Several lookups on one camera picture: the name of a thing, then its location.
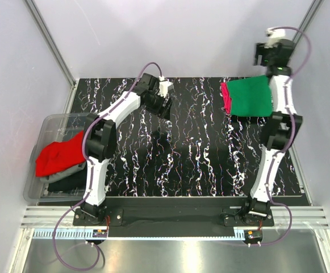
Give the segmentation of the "green t shirt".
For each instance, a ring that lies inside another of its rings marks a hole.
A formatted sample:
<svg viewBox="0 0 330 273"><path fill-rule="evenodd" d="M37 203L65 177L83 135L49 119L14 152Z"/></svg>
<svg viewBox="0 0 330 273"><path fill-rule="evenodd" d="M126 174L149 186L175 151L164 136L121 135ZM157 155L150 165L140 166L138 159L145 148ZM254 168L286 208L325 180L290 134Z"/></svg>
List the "green t shirt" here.
<svg viewBox="0 0 330 273"><path fill-rule="evenodd" d="M271 90L266 76L248 77L226 83L232 98L230 115L269 117L273 112Z"/></svg>

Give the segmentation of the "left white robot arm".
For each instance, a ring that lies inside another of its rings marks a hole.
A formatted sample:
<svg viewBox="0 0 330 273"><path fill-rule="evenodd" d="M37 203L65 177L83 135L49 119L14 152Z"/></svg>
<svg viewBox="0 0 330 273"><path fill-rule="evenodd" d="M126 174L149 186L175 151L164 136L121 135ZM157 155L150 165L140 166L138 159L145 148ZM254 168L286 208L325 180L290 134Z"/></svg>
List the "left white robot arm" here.
<svg viewBox="0 0 330 273"><path fill-rule="evenodd" d="M145 73L106 110L87 115L82 140L87 178L80 209L91 224L100 225L106 217L103 208L107 192L106 173L117 148L119 125L141 107L159 118L169 120L172 106L170 92L173 89L173 83L165 77Z"/></svg>

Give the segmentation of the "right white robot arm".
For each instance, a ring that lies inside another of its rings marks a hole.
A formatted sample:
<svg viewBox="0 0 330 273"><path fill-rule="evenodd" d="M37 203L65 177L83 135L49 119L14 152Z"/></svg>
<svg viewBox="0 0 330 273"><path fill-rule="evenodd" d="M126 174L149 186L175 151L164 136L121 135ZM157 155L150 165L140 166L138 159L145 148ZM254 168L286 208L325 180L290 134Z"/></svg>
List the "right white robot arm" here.
<svg viewBox="0 0 330 273"><path fill-rule="evenodd" d="M270 215L271 193L279 165L303 122L303 117L296 113L291 90L293 79L289 60L294 47L295 44L285 38L256 44L254 63L266 67L273 111L261 131L260 167L248 202L241 211L241 219L246 225L264 221Z"/></svg>

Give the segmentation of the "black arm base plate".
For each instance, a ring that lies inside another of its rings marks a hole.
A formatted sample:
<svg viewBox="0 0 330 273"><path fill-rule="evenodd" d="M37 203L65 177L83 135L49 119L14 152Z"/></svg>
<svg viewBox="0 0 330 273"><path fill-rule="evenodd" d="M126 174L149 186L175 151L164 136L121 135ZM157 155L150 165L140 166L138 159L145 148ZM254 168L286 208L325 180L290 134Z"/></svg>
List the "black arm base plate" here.
<svg viewBox="0 0 330 273"><path fill-rule="evenodd" d="M73 225L198 222L224 226L273 226L270 202L249 197L109 197L103 205L80 205Z"/></svg>

